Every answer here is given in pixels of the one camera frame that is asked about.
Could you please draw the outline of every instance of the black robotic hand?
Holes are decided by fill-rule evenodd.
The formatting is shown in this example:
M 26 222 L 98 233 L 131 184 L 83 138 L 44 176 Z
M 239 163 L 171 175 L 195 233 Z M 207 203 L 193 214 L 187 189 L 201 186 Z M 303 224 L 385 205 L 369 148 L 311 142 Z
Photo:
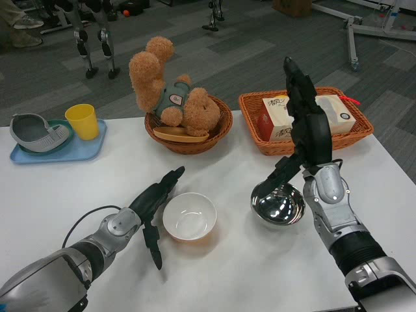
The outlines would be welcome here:
M 140 194 L 129 206 L 144 224 L 143 235 L 146 247 L 150 249 L 150 254 L 155 261 L 156 267 L 162 268 L 162 255 L 157 246 L 159 231 L 157 226 L 153 226 L 151 221 L 157 209 L 168 199 L 169 193 L 175 187 L 177 180 L 183 175 L 185 167 L 179 167 L 166 174 L 160 183 L 150 185 Z

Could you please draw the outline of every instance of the stainless steel bowl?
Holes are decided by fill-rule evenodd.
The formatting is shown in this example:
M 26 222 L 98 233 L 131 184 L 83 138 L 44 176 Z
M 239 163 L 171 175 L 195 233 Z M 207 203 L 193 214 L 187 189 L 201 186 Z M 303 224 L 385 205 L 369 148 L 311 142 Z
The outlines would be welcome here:
M 287 183 L 276 188 L 271 194 L 259 198 L 258 184 L 252 192 L 252 210 L 268 228 L 289 226 L 297 223 L 305 214 L 305 201 L 293 185 Z

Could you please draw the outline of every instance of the white bowl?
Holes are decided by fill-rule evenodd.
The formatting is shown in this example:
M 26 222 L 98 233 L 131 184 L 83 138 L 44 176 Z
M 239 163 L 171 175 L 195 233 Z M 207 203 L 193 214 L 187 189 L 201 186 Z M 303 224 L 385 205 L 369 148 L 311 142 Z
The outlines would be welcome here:
M 196 241 L 215 225 L 216 209 L 208 197 L 198 193 L 176 196 L 163 212 L 163 225 L 179 241 Z

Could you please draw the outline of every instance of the woven basket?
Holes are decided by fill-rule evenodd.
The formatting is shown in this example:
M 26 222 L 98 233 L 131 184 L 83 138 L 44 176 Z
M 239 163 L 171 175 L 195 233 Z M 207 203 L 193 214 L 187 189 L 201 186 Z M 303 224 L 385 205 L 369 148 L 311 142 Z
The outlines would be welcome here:
M 330 94 L 345 96 L 342 91 L 330 87 L 317 88 L 317 92 L 320 96 Z M 284 95 L 287 95 L 286 90 L 242 94 L 239 98 L 242 114 L 246 119 L 248 128 L 250 129 L 254 142 L 260 149 L 260 151 L 268 156 L 290 155 L 294 151 L 294 144 L 292 140 L 278 142 L 263 141 L 259 132 L 259 128 L 257 127 L 257 119 L 259 117 L 260 108 L 263 105 L 263 99 Z M 372 124 L 356 107 L 355 104 L 353 104 L 351 101 L 347 99 L 342 99 L 342 101 L 357 121 L 349 133 L 332 136 L 333 150 L 340 150 L 341 148 L 346 148 L 347 146 L 350 146 L 358 142 L 362 138 L 365 138 L 367 135 L 370 135 L 374 132 L 374 127 L 372 126 Z
M 174 151 L 175 153 L 185 154 L 185 155 L 193 155 L 203 153 L 210 148 L 214 147 L 214 145 L 222 138 L 224 138 L 231 126 L 233 125 L 233 114 L 231 113 L 228 106 L 213 96 L 209 96 L 220 108 L 221 115 L 218 124 L 216 125 L 215 129 L 210 131 L 209 138 L 206 141 L 200 143 L 180 143 L 180 142 L 172 142 L 163 140 L 155 136 L 153 132 L 153 128 L 156 127 L 163 127 L 164 125 L 161 120 L 156 117 L 154 114 L 146 114 L 144 118 L 144 125 L 146 127 L 146 131 L 149 133 L 149 136 L 152 137 L 158 143 L 166 146 L 169 150 Z

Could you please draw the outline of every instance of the white box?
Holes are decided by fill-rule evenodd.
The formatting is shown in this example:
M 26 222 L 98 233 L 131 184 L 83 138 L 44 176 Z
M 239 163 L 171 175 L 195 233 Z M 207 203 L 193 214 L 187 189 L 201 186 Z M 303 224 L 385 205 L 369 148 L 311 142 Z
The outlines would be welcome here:
M 317 104 L 325 111 L 330 123 L 331 134 L 350 132 L 356 119 L 336 95 L 317 96 Z M 263 107 L 257 126 L 265 141 L 290 140 L 293 117 L 287 113 L 289 97 L 277 96 L 263 99 Z

